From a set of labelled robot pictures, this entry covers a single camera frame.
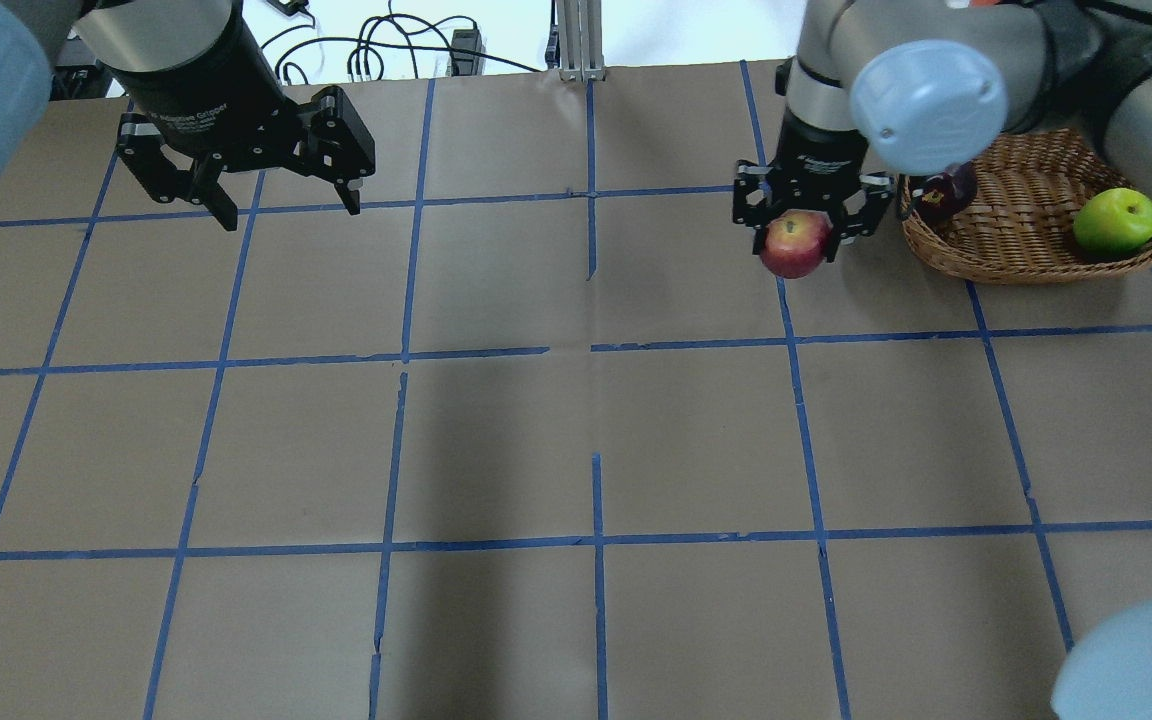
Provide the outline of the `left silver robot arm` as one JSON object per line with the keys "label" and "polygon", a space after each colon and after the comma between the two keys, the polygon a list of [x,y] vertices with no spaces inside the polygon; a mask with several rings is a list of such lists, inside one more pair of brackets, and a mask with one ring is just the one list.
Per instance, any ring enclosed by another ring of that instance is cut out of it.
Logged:
{"label": "left silver robot arm", "polygon": [[71,35],[131,96],[115,152],[147,199],[187,200],[234,232],[220,177],[282,168],[361,213],[374,137],[343,88],[285,94],[238,1],[0,1],[0,174],[50,104]]}

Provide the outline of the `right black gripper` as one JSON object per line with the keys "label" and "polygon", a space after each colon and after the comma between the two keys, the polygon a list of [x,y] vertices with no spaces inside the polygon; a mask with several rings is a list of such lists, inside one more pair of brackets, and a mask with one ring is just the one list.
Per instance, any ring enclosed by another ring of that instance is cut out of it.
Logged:
{"label": "right black gripper", "polygon": [[823,129],[783,109],[772,162],[737,160],[733,169],[732,223],[753,232],[751,255],[761,255],[771,223],[790,210],[829,218],[827,263],[846,243],[873,236],[895,199],[897,177],[861,173],[867,150],[867,138],[855,129]]}

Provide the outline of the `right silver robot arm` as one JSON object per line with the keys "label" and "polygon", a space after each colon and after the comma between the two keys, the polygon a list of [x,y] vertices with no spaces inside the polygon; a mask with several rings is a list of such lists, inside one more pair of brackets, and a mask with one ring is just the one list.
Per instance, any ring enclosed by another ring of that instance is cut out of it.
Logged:
{"label": "right silver robot arm", "polygon": [[809,1],[774,88],[776,152],[737,164],[733,223],[823,211],[827,259],[890,200],[867,152],[935,176],[998,136],[1071,126],[1152,200],[1152,1]]}

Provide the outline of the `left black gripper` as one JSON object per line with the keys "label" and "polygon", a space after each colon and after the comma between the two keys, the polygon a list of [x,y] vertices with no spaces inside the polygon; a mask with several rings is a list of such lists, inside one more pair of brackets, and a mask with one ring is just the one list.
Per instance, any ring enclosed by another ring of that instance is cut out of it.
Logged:
{"label": "left black gripper", "polygon": [[[289,101],[241,5],[104,5],[101,60],[141,113],[119,119],[116,156],[151,200],[187,200],[236,232],[221,174],[285,165],[328,182],[347,213],[361,214],[376,138],[343,88]],[[192,158],[189,168],[165,146]]]}

